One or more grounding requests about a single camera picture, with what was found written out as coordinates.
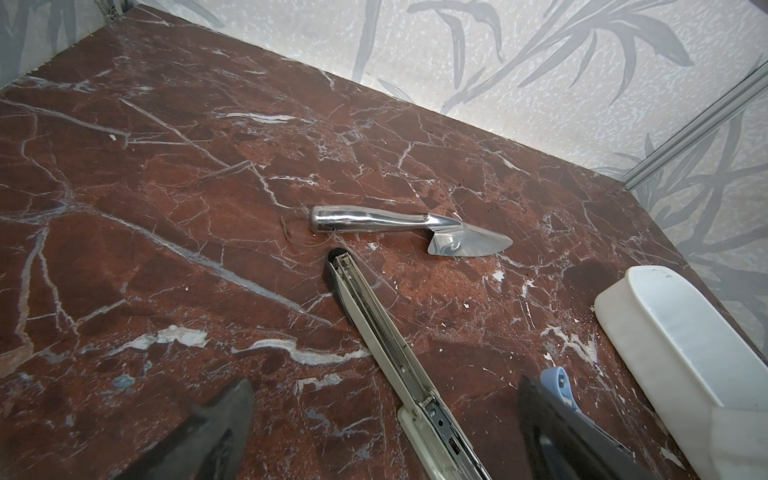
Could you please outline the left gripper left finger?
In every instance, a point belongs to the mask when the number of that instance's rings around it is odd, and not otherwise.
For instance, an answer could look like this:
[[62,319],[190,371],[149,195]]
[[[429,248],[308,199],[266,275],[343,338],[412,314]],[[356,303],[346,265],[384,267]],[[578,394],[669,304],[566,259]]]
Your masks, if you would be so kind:
[[235,479],[244,459],[253,410],[250,381],[235,380],[117,477]]

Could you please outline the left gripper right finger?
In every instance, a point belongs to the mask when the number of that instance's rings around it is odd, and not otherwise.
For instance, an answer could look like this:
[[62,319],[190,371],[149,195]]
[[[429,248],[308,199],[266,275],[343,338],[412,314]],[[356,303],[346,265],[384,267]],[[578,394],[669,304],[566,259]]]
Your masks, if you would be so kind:
[[535,479],[654,477],[535,378],[521,378],[517,409],[528,463]]

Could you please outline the black white stapler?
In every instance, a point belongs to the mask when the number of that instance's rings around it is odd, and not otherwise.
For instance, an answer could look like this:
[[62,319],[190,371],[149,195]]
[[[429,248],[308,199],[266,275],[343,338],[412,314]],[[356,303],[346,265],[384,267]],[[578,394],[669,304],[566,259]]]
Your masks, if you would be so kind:
[[431,479],[488,479],[459,422],[400,334],[353,255],[334,248],[326,260],[334,293],[347,318],[393,387],[398,421]]

